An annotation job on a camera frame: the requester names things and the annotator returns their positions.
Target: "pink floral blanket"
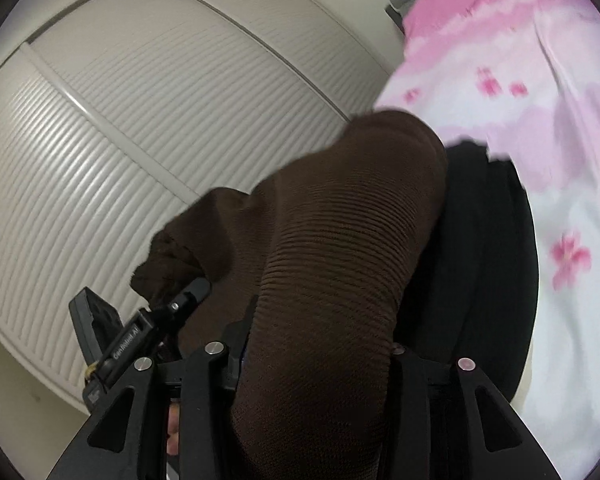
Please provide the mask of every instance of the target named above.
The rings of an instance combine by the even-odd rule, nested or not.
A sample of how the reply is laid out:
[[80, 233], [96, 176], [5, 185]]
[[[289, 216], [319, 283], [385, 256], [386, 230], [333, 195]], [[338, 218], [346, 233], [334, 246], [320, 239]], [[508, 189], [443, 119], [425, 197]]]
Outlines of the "pink floral blanket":
[[600, 458], [600, 14], [589, 0], [418, 0], [404, 27], [376, 108], [515, 164], [540, 285], [513, 405], [562, 478], [582, 480]]

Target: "ribbed fabric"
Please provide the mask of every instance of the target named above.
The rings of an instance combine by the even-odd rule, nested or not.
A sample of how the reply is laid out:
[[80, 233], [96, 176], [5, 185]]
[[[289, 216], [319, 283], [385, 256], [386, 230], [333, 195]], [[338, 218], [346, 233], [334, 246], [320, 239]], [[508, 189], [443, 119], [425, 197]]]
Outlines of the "ribbed fabric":
[[181, 346], [218, 337], [260, 295], [230, 415], [240, 476], [375, 476], [398, 304], [445, 171], [442, 145], [417, 118], [372, 114], [251, 196], [210, 192], [154, 238], [132, 280], [152, 306], [196, 273], [214, 282]]

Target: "black pants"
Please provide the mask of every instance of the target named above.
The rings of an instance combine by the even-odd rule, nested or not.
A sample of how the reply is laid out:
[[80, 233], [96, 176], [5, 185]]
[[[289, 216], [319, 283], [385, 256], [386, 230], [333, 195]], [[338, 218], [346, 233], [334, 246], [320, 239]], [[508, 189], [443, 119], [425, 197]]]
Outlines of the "black pants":
[[511, 400], [538, 302], [531, 211], [513, 164], [463, 142], [446, 150], [445, 206], [405, 290], [395, 340], [420, 357], [470, 357]]

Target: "silver bolt head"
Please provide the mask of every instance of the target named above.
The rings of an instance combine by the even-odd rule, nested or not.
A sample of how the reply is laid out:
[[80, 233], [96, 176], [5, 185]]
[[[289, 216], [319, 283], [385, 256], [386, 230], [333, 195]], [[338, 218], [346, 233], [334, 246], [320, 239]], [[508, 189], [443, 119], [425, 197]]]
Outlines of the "silver bolt head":
[[212, 341], [205, 346], [205, 352], [209, 355], [219, 354], [224, 351], [224, 345], [219, 341]]
[[134, 362], [134, 368], [136, 370], [138, 370], [139, 372], [142, 372], [144, 370], [148, 370], [149, 368], [151, 368], [151, 366], [153, 364], [154, 364], [154, 362], [151, 361], [151, 358], [141, 357], [139, 359], [136, 359], [136, 362]]
[[391, 349], [391, 353], [393, 355], [402, 355], [404, 354], [404, 346], [402, 346], [400, 343], [394, 343], [392, 349]]
[[458, 366], [465, 372], [471, 372], [472, 370], [475, 370], [474, 360], [469, 359], [468, 357], [462, 357], [458, 359]]

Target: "hand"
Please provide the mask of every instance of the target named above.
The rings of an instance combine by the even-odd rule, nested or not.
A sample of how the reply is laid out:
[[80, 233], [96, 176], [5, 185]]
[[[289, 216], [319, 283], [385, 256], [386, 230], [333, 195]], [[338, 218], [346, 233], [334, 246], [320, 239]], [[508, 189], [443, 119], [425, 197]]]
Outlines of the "hand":
[[177, 403], [169, 406], [169, 420], [167, 422], [167, 434], [169, 438], [167, 440], [167, 454], [175, 456], [178, 454], [178, 448], [180, 447], [180, 405]]

